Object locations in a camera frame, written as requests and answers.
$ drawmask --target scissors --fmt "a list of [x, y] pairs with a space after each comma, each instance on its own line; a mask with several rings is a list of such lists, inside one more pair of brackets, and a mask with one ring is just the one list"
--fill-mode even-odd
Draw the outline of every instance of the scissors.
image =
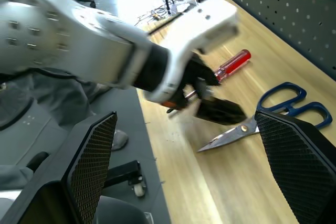
[[[262, 106], [262, 103], [266, 100], [266, 98], [278, 92], [279, 90], [283, 90], [283, 89], [293, 90], [297, 94], [297, 96], [292, 99], [289, 99], [288, 101], [274, 105], [270, 108], [265, 108]], [[294, 104], [301, 102], [302, 100], [306, 98], [306, 96], [307, 96], [307, 92], [303, 88], [291, 82], [284, 82], [270, 89], [260, 98], [257, 104], [257, 110], [263, 109], [263, 110], [268, 110], [271, 112], [285, 111], [287, 112], [286, 115], [293, 116], [293, 117], [299, 114], [302, 114], [305, 111], [314, 110], [323, 117], [323, 122], [315, 125], [316, 128], [321, 129], [331, 124], [332, 122], [331, 114], [329, 113], [327, 108], [319, 102], [311, 102], [300, 108], [293, 108]], [[223, 134], [215, 137], [207, 145], [199, 149], [198, 152], [202, 152], [202, 151], [210, 150], [212, 148], [217, 148], [223, 145], [227, 145], [243, 137], [250, 136], [253, 134], [257, 134], [257, 133], [259, 133], [259, 128], [257, 126], [256, 120], [254, 119], [254, 116], [252, 116], [251, 118], [247, 119], [246, 121], [244, 121], [242, 124], [238, 125], [237, 127], [231, 130], [228, 130], [227, 132], [224, 132]]]

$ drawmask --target scissors pivot screw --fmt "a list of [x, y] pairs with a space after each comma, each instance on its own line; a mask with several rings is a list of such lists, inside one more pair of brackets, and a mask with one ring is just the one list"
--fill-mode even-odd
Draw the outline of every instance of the scissors pivot screw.
[[242, 126], [240, 127], [240, 129], [241, 129], [241, 131], [243, 131], [243, 132], [247, 132], [248, 127], [247, 127], [246, 125], [242, 125]]

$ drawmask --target blue scissors handle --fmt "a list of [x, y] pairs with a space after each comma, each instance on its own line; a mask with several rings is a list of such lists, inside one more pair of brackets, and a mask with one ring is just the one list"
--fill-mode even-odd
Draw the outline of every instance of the blue scissors handle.
[[[269, 96], [271, 96], [272, 94], [274, 94], [275, 92], [278, 92], [279, 90], [282, 89], [290, 89], [293, 90], [297, 96], [289, 99], [288, 101], [282, 102], [280, 104], [274, 105], [272, 107], [269, 108], [265, 108], [262, 106], [262, 103], [266, 100], [266, 98], [268, 98]], [[264, 109], [264, 110], [268, 110], [271, 112], [281, 112], [281, 111], [287, 111], [288, 116], [297, 116], [299, 114], [302, 114], [303, 112], [307, 111], [307, 110], [314, 110], [316, 112], [318, 112], [322, 117], [323, 117], [323, 122], [315, 125], [316, 128], [320, 129], [323, 128], [327, 125], [329, 125], [332, 122], [332, 116], [330, 114], [330, 112], [327, 110], [327, 108], [319, 103], [319, 102], [311, 102], [308, 103], [300, 108], [293, 108], [293, 104], [298, 103], [302, 100], [304, 100], [307, 96], [307, 92], [301, 88], [300, 86], [291, 83], [291, 82], [284, 82], [272, 89], [270, 89], [269, 91], [267, 91], [259, 100], [258, 104], [257, 104], [257, 109]]]
[[[293, 90], [297, 96], [289, 99], [288, 101], [282, 102], [280, 104], [274, 105], [272, 107], [269, 108], [265, 108], [263, 107], [262, 103], [272, 94], [283, 90], [283, 89], [290, 89]], [[291, 82], [284, 82], [270, 90], [268, 90], [259, 100], [258, 104], [257, 104], [257, 109], [263, 109], [263, 110], [268, 110], [271, 112], [281, 112], [281, 111], [290, 111], [293, 107], [292, 104], [298, 103], [300, 101], [302, 101], [303, 99], [305, 99], [307, 96], [307, 92], [306, 90], [304, 90], [302, 87], [297, 86], [294, 83]]]
[[332, 122], [332, 116], [330, 114], [330, 112], [328, 111], [328, 109], [319, 102], [311, 102], [308, 103], [300, 108], [292, 108], [286, 115], [288, 116], [297, 116], [299, 114], [302, 114], [305, 111], [308, 110], [314, 110], [316, 112], [318, 112], [322, 117], [323, 117], [323, 122], [315, 125], [316, 128], [321, 129], [329, 124], [331, 124]]

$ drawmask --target scissors blade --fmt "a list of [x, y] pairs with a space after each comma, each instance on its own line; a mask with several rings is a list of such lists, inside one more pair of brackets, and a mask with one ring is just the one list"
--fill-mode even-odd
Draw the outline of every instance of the scissors blade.
[[254, 118], [249, 118], [244, 123], [238, 125], [237, 127], [230, 129], [223, 134], [212, 139], [207, 145], [199, 149], [197, 152], [203, 152], [213, 148], [217, 148], [223, 145], [233, 143], [245, 136], [250, 136], [259, 132], [257, 122]]

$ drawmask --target red screwdriver handle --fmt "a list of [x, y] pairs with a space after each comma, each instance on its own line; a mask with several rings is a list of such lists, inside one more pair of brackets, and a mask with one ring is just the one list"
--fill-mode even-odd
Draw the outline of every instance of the red screwdriver handle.
[[217, 77], [218, 81], [221, 82], [224, 78], [228, 77], [234, 71], [247, 63], [250, 58], [251, 53], [246, 49], [243, 49], [238, 54], [233, 56], [223, 65], [221, 65], [215, 72], [215, 76]]

